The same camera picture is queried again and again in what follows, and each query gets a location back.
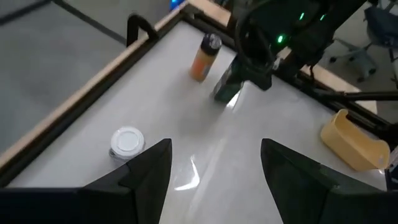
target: white lid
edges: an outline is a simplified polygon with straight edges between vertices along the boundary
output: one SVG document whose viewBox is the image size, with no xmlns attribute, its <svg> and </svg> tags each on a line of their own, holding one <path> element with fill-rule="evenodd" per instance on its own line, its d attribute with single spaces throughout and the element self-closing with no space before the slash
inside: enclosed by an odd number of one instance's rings
<svg viewBox="0 0 398 224">
<path fill-rule="evenodd" d="M 114 156 L 132 159 L 144 149 L 144 136 L 136 128 L 122 127 L 113 134 L 111 147 Z"/>
</svg>

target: yellow container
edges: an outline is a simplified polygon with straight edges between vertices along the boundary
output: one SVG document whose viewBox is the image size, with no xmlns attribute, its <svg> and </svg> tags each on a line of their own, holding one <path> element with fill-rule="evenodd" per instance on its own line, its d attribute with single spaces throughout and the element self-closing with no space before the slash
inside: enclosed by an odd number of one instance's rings
<svg viewBox="0 0 398 224">
<path fill-rule="evenodd" d="M 390 150 L 383 140 L 371 139 L 339 110 L 321 131 L 322 141 L 354 170 L 385 169 Z"/>
</svg>

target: white table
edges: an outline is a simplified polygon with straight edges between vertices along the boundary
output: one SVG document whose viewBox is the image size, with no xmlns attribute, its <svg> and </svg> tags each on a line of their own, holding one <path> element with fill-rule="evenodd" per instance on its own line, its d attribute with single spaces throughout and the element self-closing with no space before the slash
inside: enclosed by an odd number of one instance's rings
<svg viewBox="0 0 398 224">
<path fill-rule="evenodd" d="M 378 170 L 355 172 L 323 145 L 319 131 L 334 112 L 277 78 L 268 91 L 246 83 L 236 102 L 215 103 L 209 94 L 235 53 L 223 47 L 197 83 L 187 72 L 202 38 L 180 22 L 9 187 L 84 186 L 117 168 L 108 155 L 111 136 L 135 126 L 146 148 L 172 139 L 160 223 L 282 223 L 261 166 L 262 138 L 386 188 Z"/>
</svg>

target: orange bottle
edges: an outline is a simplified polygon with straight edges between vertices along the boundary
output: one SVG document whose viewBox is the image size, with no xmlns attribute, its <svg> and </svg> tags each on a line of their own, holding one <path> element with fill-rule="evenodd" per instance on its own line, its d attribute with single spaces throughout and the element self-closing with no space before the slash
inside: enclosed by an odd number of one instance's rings
<svg viewBox="0 0 398 224">
<path fill-rule="evenodd" d="M 222 45 L 221 38 L 216 34 L 204 36 L 190 70 L 194 80 L 202 82 L 206 78 Z"/>
</svg>

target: bottle cap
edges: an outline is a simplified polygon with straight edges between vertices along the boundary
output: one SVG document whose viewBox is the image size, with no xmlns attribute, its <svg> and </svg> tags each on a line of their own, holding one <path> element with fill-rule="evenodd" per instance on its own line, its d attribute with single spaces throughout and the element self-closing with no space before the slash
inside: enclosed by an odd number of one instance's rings
<svg viewBox="0 0 398 224">
<path fill-rule="evenodd" d="M 218 35 L 206 34 L 200 44 L 200 48 L 208 55 L 216 55 L 220 51 L 222 45 L 223 42 Z"/>
<path fill-rule="evenodd" d="M 109 154 L 123 160 L 130 160 L 144 150 L 144 136 L 133 127 L 122 127 L 111 139 Z"/>
</svg>

